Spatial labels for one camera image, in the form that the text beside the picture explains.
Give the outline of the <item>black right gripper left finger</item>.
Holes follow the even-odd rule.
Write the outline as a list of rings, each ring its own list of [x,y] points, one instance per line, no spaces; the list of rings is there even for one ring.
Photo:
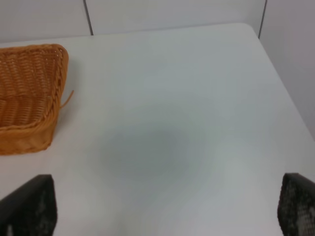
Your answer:
[[[0,201],[2,236],[52,236],[57,220],[51,175],[35,176]]]

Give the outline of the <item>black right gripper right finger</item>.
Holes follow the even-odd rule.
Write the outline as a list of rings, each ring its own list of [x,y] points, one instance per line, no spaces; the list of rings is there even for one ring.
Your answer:
[[[298,173],[284,174],[277,217],[284,236],[313,236],[315,183]]]

